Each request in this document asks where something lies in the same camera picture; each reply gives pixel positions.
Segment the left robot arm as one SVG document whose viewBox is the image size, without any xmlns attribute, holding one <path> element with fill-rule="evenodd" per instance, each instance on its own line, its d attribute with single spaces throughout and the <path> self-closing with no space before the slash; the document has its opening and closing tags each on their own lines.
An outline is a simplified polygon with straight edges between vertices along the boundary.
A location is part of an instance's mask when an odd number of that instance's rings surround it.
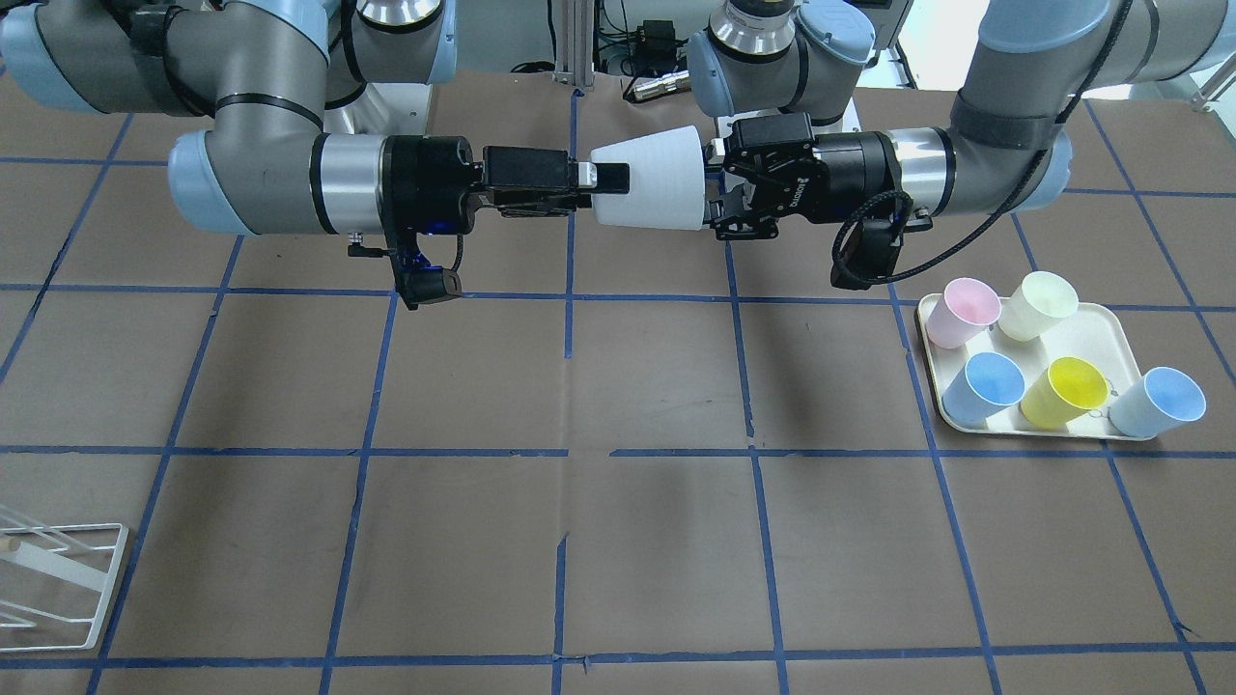
<svg viewBox="0 0 1236 695">
<path fill-rule="evenodd" d="M 949 127 L 811 136 L 844 116 L 875 42 L 844 1 L 726 1 L 688 37 L 693 98 L 738 129 L 719 162 L 739 182 L 714 205 L 719 237 L 770 237 L 790 215 L 840 223 L 892 189 L 929 216 L 1047 207 L 1070 173 L 1068 98 L 1217 66 L 1234 53 L 1234 4 L 993 1 Z"/>
</svg>

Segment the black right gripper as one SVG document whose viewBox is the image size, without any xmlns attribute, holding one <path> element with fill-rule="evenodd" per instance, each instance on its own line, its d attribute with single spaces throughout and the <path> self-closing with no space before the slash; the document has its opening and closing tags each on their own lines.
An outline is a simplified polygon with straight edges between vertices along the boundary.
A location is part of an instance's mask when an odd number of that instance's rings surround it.
<svg viewBox="0 0 1236 695">
<path fill-rule="evenodd" d="M 486 146 L 459 136 L 396 135 L 382 145 L 382 228 L 391 235 L 466 235 L 481 208 L 564 216 L 583 194 L 630 194 L 627 162 L 578 162 L 560 150 Z"/>
</svg>

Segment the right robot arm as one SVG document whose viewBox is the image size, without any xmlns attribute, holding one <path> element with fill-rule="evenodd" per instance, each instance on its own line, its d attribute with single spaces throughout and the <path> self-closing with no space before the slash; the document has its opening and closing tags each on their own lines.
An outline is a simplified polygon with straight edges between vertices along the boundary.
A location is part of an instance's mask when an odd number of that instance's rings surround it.
<svg viewBox="0 0 1236 695">
<path fill-rule="evenodd" d="M 376 83 L 459 66 L 451 1 L 27 1 L 2 17 L 19 88 L 75 113 L 211 116 L 168 160 L 176 207 L 208 232 L 466 235 L 480 207 L 562 216 L 632 193 L 627 163 L 460 137 L 331 132 Z"/>
</svg>

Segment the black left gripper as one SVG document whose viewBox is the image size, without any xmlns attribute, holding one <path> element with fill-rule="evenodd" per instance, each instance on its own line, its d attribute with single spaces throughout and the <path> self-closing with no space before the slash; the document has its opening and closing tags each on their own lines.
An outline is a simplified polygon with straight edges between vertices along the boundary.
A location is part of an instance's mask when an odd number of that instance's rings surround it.
<svg viewBox="0 0 1236 695">
<path fill-rule="evenodd" d="M 899 184 L 892 141 L 875 131 L 815 135 L 808 114 L 738 119 L 730 135 L 705 145 L 705 166 L 742 178 L 705 221 L 721 240 L 769 240 L 777 219 L 843 223 L 874 195 Z"/>
</svg>

